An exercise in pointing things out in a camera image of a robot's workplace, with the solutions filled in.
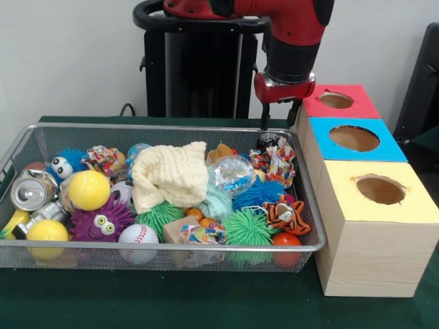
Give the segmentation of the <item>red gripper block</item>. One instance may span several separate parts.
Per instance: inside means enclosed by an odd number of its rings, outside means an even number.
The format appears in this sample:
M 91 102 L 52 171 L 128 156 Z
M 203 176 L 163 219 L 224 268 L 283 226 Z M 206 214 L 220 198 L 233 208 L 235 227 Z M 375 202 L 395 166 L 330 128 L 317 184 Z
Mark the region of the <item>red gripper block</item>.
M 284 84 L 276 82 L 267 73 L 257 73 L 254 77 L 254 91 L 262 104 L 261 130 L 267 130 L 270 122 L 270 104 L 292 102 L 288 112 L 287 123 L 293 126 L 296 122 L 298 111 L 301 106 L 301 99 L 309 97 L 316 85 L 316 76 L 310 72 L 308 80 L 298 84 Z

